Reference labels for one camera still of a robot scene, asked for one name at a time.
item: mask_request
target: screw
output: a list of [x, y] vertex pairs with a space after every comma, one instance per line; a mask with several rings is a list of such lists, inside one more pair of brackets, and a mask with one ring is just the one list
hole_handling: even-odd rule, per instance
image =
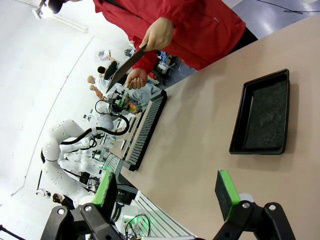
[[244, 207], [245, 209], [249, 208], [250, 207], [250, 204], [245, 202], [244, 204], [242, 204], [242, 207]]
[[89, 205], [84, 207], [84, 210], [85, 210], [86, 212], [90, 212], [91, 209], [92, 209], [92, 207], [89, 206]]
[[63, 208], [60, 208], [58, 210], [58, 214], [63, 215], [65, 213], [65, 210]]
[[270, 206], [269, 206], [269, 209], [270, 209], [271, 211], [274, 211], [274, 210], [276, 209], [276, 206], [275, 206], [275, 205], [270, 205]]

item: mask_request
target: gray cloth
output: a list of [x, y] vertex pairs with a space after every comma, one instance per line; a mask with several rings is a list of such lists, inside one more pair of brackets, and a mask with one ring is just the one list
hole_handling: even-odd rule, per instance
[[136, 105], [137, 111], [144, 111], [149, 104], [151, 96], [159, 91], [161, 91], [160, 88], [149, 83], [140, 89], [131, 89], [128, 91], [130, 104]]

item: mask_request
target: black tray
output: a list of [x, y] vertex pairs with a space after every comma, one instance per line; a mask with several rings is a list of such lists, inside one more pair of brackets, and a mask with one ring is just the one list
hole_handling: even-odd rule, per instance
[[286, 149], [289, 96], [288, 69], [246, 82], [229, 152], [282, 154]]

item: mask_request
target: desk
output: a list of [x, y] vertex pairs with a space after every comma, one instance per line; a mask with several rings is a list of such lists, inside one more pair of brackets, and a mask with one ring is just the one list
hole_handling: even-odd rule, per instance
[[[223, 224], [217, 170], [256, 203], [282, 205], [296, 239], [319, 239], [320, 15], [290, 25], [167, 89], [139, 171], [122, 175], [185, 228], [212, 239]], [[231, 155], [247, 81], [288, 68], [290, 109], [282, 155]], [[242, 239], [255, 239], [252, 233]]]

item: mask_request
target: black pants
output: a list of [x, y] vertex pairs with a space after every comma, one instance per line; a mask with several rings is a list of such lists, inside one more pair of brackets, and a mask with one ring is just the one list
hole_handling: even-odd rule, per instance
[[238, 43], [235, 45], [235, 47], [232, 49], [232, 51], [229, 54], [239, 49], [242, 49], [243, 47], [249, 44], [252, 44], [257, 40], [258, 38], [248, 28], [245, 28], [244, 34], [242, 35], [241, 39], [238, 41]]

